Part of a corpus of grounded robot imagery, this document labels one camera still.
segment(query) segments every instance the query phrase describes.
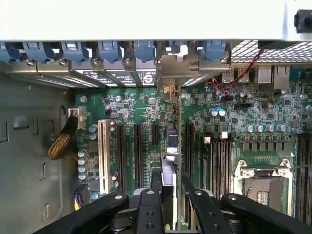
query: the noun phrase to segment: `electrolytic capacitor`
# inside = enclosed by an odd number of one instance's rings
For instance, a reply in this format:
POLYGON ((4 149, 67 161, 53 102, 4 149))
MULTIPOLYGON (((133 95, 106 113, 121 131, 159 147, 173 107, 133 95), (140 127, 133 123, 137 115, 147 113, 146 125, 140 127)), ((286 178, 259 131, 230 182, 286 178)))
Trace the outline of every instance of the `electrolytic capacitor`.
POLYGON ((259 133, 263 132, 263 125, 257 124, 257 125, 255 126, 255 130, 256 130, 257 132, 259 132, 259 133))
POLYGON ((225 110, 222 109, 222 108, 218 109, 218 113, 219 113, 220 116, 225 116, 225 114, 226 114, 225 110))
POLYGON ((267 132, 273 133, 274 125, 268 124, 267 126, 265 126, 265 130, 267 130, 267 132))
POLYGON ((80 150, 78 150, 77 155, 78 155, 78 157, 85 157, 87 155, 87 150, 86 149, 80 149, 80 150))
POLYGON ((98 129, 98 126, 96 124, 92 124, 89 126, 89 132, 90 133, 95 133, 98 129))
POLYGON ((87 175, 86 175, 86 173, 79 173, 78 177, 80 180, 85 180, 87 178, 87 175))
POLYGON ((84 165, 86 161, 83 158, 78 159, 78 164, 79 165, 84 165))
POLYGON ((113 172, 112 173, 112 181, 115 181, 118 177, 118 172, 113 172))
POLYGON ((303 133, 302 128, 292 128, 292 132, 295 134, 301 134, 303 133))
POLYGON ((306 95, 306 94, 300 94, 300 99, 301 99, 302 101, 305 101, 305 100, 308 99, 308 95, 306 95))
POLYGON ((277 130, 279 132, 285 132, 286 131, 286 125, 285 124, 278 124, 277 130))
POLYGON ((217 115, 218 115, 218 109, 216 109, 216 108, 210 109, 210 110, 209 110, 209 113, 210 113, 212 116, 217 116, 217 115))
POLYGON ((247 126, 245 127, 245 130, 246 130, 246 132, 248 132, 248 133, 252 133, 252 132, 254 131, 252 125, 247 125, 247 126))
POLYGON ((312 113, 312 106, 306 106, 306 111, 309 113, 312 113))

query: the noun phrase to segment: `screw hole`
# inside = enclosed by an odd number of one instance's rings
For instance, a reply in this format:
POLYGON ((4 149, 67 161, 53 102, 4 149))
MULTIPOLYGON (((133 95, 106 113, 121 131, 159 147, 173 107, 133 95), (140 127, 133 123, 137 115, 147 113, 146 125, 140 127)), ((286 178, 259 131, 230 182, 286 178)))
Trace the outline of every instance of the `screw hole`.
POLYGON ((145 225, 145 227, 147 229, 152 229, 152 228, 154 228, 154 224, 153 223, 148 223, 148 224, 145 225))
POLYGON ((220 227, 219 225, 217 225, 217 224, 214 224, 214 229, 215 229, 215 230, 220 230, 221 227, 220 227))

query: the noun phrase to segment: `motherboard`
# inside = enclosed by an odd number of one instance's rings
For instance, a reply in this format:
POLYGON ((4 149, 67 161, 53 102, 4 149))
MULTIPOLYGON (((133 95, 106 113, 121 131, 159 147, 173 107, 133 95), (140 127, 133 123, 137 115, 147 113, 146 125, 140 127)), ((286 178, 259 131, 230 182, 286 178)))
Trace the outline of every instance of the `motherboard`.
POLYGON ((76 108, 86 111, 86 128, 77 130, 79 182, 89 184, 90 202, 150 187, 180 113, 182 170, 196 188, 217 198, 243 194, 295 216, 302 184, 290 168, 312 113, 312 88, 298 77, 278 92, 244 83, 226 93, 206 83, 182 87, 181 110, 154 87, 75 90, 76 108))

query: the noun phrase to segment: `green circuit board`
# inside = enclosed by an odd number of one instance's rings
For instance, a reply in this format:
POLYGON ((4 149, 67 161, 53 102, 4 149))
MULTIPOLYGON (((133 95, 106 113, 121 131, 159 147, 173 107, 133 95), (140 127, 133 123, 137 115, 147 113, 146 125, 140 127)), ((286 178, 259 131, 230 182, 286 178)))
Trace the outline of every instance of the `green circuit board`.
MULTIPOLYGON (((222 127, 223 131, 234 132, 235 139, 231 146, 231 174, 234 173, 238 161, 244 159, 248 166, 264 167, 279 166, 283 159, 288 159, 291 165, 295 165, 297 153, 296 134, 294 128, 301 128, 305 122, 311 120, 305 107, 312 98, 312 89, 297 80, 290 82, 289 89, 284 95, 276 95, 273 91, 263 91, 259 86, 240 84, 229 89, 231 100, 220 101, 221 94, 215 96, 215 88, 200 84, 197 87, 182 88, 182 142, 184 140, 185 124, 192 124, 194 136, 192 137, 192 180, 196 188, 204 187, 210 189, 209 167, 203 163, 201 138, 209 135, 209 131, 218 132, 222 127), (241 92, 249 94, 249 98, 238 98, 241 92), (302 101, 300 94, 307 94, 308 99, 302 101), (252 107, 240 108, 237 103, 252 103, 252 107), (212 109, 224 110, 224 116, 213 116, 212 109), (262 125, 264 131, 257 133, 256 125, 262 125), (285 125, 286 130, 279 132, 277 126, 285 125), (251 125, 253 132, 248 132, 251 125), (268 125, 274 126, 273 132, 266 131, 268 125)), ((175 115, 173 105, 163 100, 163 91, 157 88, 111 88, 111 89, 81 89, 75 91, 76 107, 85 108, 87 111, 87 129, 78 130, 78 148, 90 146, 88 127, 97 124, 98 120, 111 119, 111 114, 105 112, 105 106, 110 105, 112 112, 116 114, 113 119, 116 123, 124 124, 127 145, 127 192, 132 195, 136 186, 136 172, 134 166, 134 124, 142 124, 143 129, 143 186, 149 187, 152 171, 160 171, 159 159, 164 157, 165 143, 163 141, 165 127, 173 123, 175 115), (81 97, 87 97, 87 102, 81 102, 81 97), (159 144, 153 145, 151 140, 151 123, 159 124, 159 144)), ((110 155, 111 172, 117 171, 120 167, 117 156, 117 134, 110 133, 110 155)), ((210 148, 205 148, 205 155, 210 154, 210 148)), ((87 178, 80 183, 89 182, 97 177, 98 158, 89 157, 87 154, 87 178)), ((295 175, 292 190, 295 191, 295 175)), ((284 182, 282 211, 286 213, 289 184, 284 182)), ((119 191, 118 184, 112 183, 112 191, 119 191)))

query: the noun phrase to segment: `blue latch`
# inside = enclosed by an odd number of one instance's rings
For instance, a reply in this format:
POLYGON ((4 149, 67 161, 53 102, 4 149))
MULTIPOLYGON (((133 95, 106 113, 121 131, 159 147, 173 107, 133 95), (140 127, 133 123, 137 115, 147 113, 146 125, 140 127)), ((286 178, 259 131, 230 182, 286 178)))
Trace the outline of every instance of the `blue latch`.
POLYGON ((225 41, 208 40, 204 42, 203 47, 207 60, 214 61, 223 57, 225 50, 225 41))
POLYGON ((0 42, 0 61, 9 65, 20 62, 20 52, 16 43, 0 42))
POLYGON ((89 51, 84 42, 62 42, 61 44, 66 59, 77 64, 89 61, 89 51))
POLYGON ((181 52, 181 46, 187 45, 187 41, 185 40, 170 40, 169 41, 169 47, 171 47, 170 53, 172 54, 178 54, 181 52))
POLYGON ((54 51, 48 42, 23 42, 27 56, 36 62, 46 64, 54 61, 54 51))
POLYGON ((98 51, 101 58, 109 63, 121 60, 121 48, 118 41, 99 41, 98 51))
POLYGON ((134 42, 135 56, 142 62, 152 61, 155 57, 154 42, 138 40, 134 42))

